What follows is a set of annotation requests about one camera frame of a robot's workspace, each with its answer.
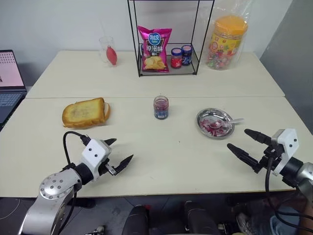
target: pink chip bag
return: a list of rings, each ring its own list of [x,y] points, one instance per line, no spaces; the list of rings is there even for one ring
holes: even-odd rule
[[[166,45],[170,38],[171,28],[155,28],[148,30],[138,26],[143,39],[142,69],[158,72],[168,72],[166,63]]]

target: glass cup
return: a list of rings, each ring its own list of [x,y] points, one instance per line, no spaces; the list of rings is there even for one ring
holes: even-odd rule
[[[109,67],[114,67],[114,65],[107,58],[107,49],[111,47],[115,50],[113,37],[104,36],[99,39],[101,50],[99,51],[99,56],[101,60]]]

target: laptop keyboard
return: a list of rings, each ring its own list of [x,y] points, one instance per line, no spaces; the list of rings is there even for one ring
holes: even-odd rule
[[[22,94],[0,94],[0,107],[12,106]]]

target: spoon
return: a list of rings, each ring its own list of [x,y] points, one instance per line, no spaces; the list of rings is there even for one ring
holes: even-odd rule
[[[242,121],[244,121],[243,118],[238,118],[238,119],[224,121],[224,122],[221,122],[219,120],[219,121],[216,121],[216,122],[209,123],[209,126],[211,128],[213,128],[213,129],[219,129],[221,126],[223,126],[225,124],[233,124],[233,123],[238,123],[238,122],[242,122]]]

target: slice of bread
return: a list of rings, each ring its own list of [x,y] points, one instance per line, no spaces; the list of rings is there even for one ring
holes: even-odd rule
[[[80,101],[68,105],[62,114],[64,127],[88,127],[104,123],[110,115],[110,106],[103,98]]]

